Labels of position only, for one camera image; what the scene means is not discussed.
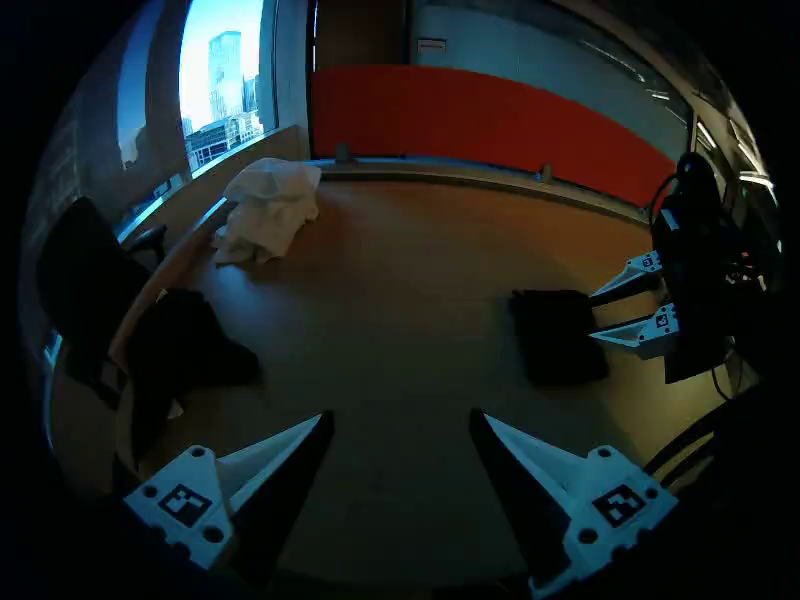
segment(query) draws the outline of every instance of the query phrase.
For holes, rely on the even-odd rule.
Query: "white towel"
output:
[[[238,206],[214,237],[217,264],[284,256],[295,233],[319,216],[314,197],[322,172],[302,162],[262,158],[225,188]]]

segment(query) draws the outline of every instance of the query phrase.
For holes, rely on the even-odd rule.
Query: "black office chair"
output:
[[[149,229],[124,250],[91,200],[76,200],[54,225],[39,256],[36,284],[42,308],[69,345],[67,374],[92,388],[112,410],[120,393],[102,381],[108,348],[150,272],[132,255],[164,258],[166,226]],[[124,375],[118,370],[119,387]]]

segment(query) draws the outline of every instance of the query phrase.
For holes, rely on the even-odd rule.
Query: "sky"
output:
[[[258,73],[262,0],[194,0],[183,32],[180,68],[181,116],[197,131],[211,122],[208,89],[208,42],[223,31],[242,34],[242,75]]]

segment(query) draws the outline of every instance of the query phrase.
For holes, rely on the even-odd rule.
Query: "label on wall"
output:
[[[417,52],[447,52],[447,40],[441,38],[418,38]]]

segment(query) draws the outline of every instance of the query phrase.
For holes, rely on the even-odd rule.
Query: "orange partition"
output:
[[[314,152],[417,154],[539,170],[637,206],[675,164],[573,100],[470,71],[405,65],[334,67],[312,76]]]

